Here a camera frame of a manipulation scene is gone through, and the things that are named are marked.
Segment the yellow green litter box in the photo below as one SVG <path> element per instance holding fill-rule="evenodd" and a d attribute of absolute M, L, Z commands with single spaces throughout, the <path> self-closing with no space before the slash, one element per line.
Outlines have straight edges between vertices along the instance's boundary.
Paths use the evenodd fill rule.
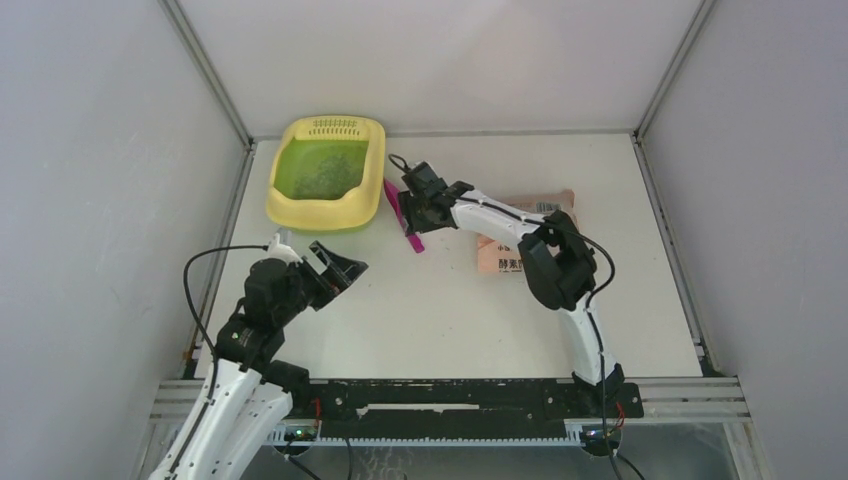
<path fill-rule="evenodd" d="M 378 210 L 385 155 L 386 132 L 373 119 L 322 115 L 295 121 L 272 162 L 268 218 L 306 232 L 364 227 Z"/>

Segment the magenta plastic scoop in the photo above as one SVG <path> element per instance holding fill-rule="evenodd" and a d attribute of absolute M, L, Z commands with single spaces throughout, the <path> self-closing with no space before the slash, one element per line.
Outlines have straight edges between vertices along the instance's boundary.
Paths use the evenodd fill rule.
<path fill-rule="evenodd" d="M 423 253 L 425 251 L 425 247 L 424 247 L 420 237 L 415 233 L 407 233 L 406 232 L 407 227 L 408 227 L 408 223 L 407 223 L 407 221 L 406 221 L 406 219 L 405 219 L 405 217 L 404 217 L 404 215 L 401 211 L 401 207 L 400 207 L 400 203 L 399 203 L 399 193 L 400 193 L 400 191 L 399 191 L 398 187 L 395 184 L 393 184 L 390 180 L 384 179 L 383 180 L 383 191 L 384 191 L 385 197 L 386 197 L 390 207 L 392 208 L 392 210 L 395 214 L 396 220 L 397 220 L 399 226 L 401 227 L 402 233 L 405 235 L 407 242 L 410 244 L 410 246 L 412 247 L 413 251 L 416 254 Z"/>

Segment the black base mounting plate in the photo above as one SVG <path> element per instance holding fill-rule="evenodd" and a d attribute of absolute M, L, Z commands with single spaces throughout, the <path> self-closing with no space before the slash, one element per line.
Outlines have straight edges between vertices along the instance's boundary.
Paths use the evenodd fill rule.
<path fill-rule="evenodd" d="M 331 433 L 540 434 L 556 424 L 584 425 L 644 416 L 638 386 L 625 383 L 601 411 L 585 402 L 573 380 L 541 379 L 329 379 L 294 395 L 287 415 Z"/>

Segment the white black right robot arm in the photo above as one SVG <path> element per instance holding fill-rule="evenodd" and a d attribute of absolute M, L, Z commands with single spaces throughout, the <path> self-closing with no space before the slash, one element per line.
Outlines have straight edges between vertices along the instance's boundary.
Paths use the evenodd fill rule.
<path fill-rule="evenodd" d="M 615 264 L 603 247 L 579 232 L 567 213 L 530 213 L 478 190 L 461 193 L 451 188 L 431 198 L 402 191 L 398 204 L 409 233 L 452 228 L 517 251 L 533 297 L 563 318 L 579 406 L 589 415 L 602 416 L 616 405 L 623 369 L 607 349 L 595 306 L 597 294 L 615 277 Z"/>

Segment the aluminium frame rail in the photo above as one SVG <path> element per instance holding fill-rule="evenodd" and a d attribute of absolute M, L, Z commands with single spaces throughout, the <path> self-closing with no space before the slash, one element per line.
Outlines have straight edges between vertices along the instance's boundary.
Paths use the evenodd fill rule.
<path fill-rule="evenodd" d="M 641 423 L 750 423 L 739 380 L 732 377 L 635 378 L 645 416 Z M 149 422 L 181 424 L 194 404 L 201 379 L 160 383 Z"/>

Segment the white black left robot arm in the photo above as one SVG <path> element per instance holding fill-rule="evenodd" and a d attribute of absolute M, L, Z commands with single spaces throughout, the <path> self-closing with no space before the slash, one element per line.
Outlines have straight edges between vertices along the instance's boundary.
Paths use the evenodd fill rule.
<path fill-rule="evenodd" d="M 215 338 L 202 335 L 212 362 L 176 439 L 152 479 L 238 479 L 274 428 L 311 407 L 307 369 L 276 359 L 286 327 L 302 312 L 319 311 L 368 269 L 318 241 L 316 270 L 279 235 L 245 277 L 243 294 Z"/>

